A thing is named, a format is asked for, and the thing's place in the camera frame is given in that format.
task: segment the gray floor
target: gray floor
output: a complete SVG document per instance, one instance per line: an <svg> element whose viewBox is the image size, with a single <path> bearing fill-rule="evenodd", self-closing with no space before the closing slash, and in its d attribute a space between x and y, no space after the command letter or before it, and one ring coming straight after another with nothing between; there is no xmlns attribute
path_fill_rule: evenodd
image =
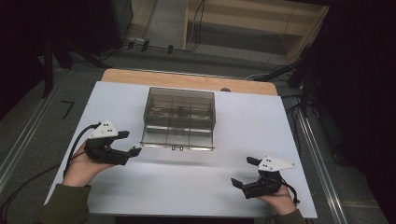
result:
<svg viewBox="0 0 396 224"><path fill-rule="evenodd" d="M221 39L226 34L227 32L221 34ZM279 61L274 60L268 64L262 63L266 62L269 55L274 53L274 48L261 49L267 55L267 57L262 57L262 61L255 58L258 52L241 45L235 47L239 54L238 57L231 57L230 55L224 57L226 55L213 54L210 50L218 47L212 48L212 45L215 44L213 41L213 39L210 42L204 41L203 46L205 48L201 49L200 53L175 51L168 55L166 51L157 49L149 49L147 52L141 53L139 47L136 47L132 50L118 51L104 62L125 69L205 74L236 79L245 79L252 74L270 72L277 64L283 64L284 62L280 58ZM278 40L273 39L272 41L273 43L267 44L272 47L276 46ZM223 47L233 49L230 42L223 44ZM43 83L40 83L6 117L0 120L0 135L2 136L0 160L2 164L5 164L7 155L15 155L14 151L16 149L20 148L23 151L19 156L20 160L15 163L15 167L10 166L14 170L7 183L1 188L0 203L3 203L6 197L24 181L62 160L85 104L90 97L93 85L95 81L101 79L104 71L104 69L96 68L90 63L76 63L72 70L58 68L55 65L56 89L49 99L42 100L40 98L43 91ZM279 95L299 92L299 90L291 90L286 82L282 81L288 77L289 75L283 75L272 80L276 84ZM69 104L63 103L63 101L75 102L67 117L64 117L64 115ZM289 108L293 104L292 98L284 99L285 108ZM42 113L38 113L40 111L36 110L39 105L40 108L44 108ZM26 129L30 118L38 118L36 129L29 129L29 127L34 126L32 122ZM311 112L308 120L318 142L325 167L329 171L336 193L339 196L347 223L388 223L368 189L365 177L353 167L343 167L336 164L332 158L332 148L319 120ZM301 160L318 212L318 218L313 221L315 223L336 223L333 219L326 191L320 182L311 150L300 127L299 125ZM19 137L26 138L27 141L24 144L15 145ZM32 223L34 213L43 204L49 191L47 186L54 176L55 171L51 171L33 181L21 191L9 209L9 223ZM114 223L114 217L92 215L88 223Z"/></svg>

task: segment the clear plastic box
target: clear plastic box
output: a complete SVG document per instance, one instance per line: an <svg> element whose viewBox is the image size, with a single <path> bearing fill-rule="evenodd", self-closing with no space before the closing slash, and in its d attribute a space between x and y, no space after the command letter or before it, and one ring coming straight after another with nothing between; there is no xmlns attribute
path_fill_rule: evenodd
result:
<svg viewBox="0 0 396 224"><path fill-rule="evenodd" d="M213 150L215 94L151 87L144 121L144 147Z"/></svg>

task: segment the hand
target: hand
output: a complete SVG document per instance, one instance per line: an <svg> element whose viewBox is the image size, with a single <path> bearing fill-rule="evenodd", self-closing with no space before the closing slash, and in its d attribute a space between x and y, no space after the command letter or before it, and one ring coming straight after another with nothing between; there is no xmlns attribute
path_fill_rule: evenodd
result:
<svg viewBox="0 0 396 224"><path fill-rule="evenodd" d="M70 161L69 169L64 176L63 185L69 187L84 187L88 185L100 172L113 167L113 164L96 163L84 153L85 143L76 151L76 156Z"/></svg>
<svg viewBox="0 0 396 224"><path fill-rule="evenodd" d="M282 185L279 191L275 194L260 196L257 198L269 203L280 216L290 214L297 209L290 197L288 188L284 185Z"/></svg>

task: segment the green sleeve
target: green sleeve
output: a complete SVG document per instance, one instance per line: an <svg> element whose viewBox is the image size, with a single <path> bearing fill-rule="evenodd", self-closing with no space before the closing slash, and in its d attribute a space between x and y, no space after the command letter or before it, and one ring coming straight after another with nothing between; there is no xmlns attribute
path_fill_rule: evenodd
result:
<svg viewBox="0 0 396 224"><path fill-rule="evenodd" d="M35 223L84 223L90 210L87 205L91 186L56 185L48 203L38 210Z"/></svg>
<svg viewBox="0 0 396 224"><path fill-rule="evenodd" d="M276 224L306 224L298 209L285 216L275 216L274 220Z"/></svg>

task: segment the white table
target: white table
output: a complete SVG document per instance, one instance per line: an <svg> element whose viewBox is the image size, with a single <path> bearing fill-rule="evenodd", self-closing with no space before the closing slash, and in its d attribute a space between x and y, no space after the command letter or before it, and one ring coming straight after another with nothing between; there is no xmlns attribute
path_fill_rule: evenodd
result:
<svg viewBox="0 0 396 224"><path fill-rule="evenodd" d="M68 152L85 127L111 119L118 131L131 132L114 142L113 148L140 146L148 93L147 85L96 83L49 197L55 184L62 182ZM280 97L214 93L214 151L143 147L125 166L105 170L92 181L90 211L126 216L268 217L270 206L245 199L242 190L232 186L231 177L245 184L256 181L257 167L248 164L246 157L270 155L296 164L280 173L297 190L303 216L317 217Z"/></svg>

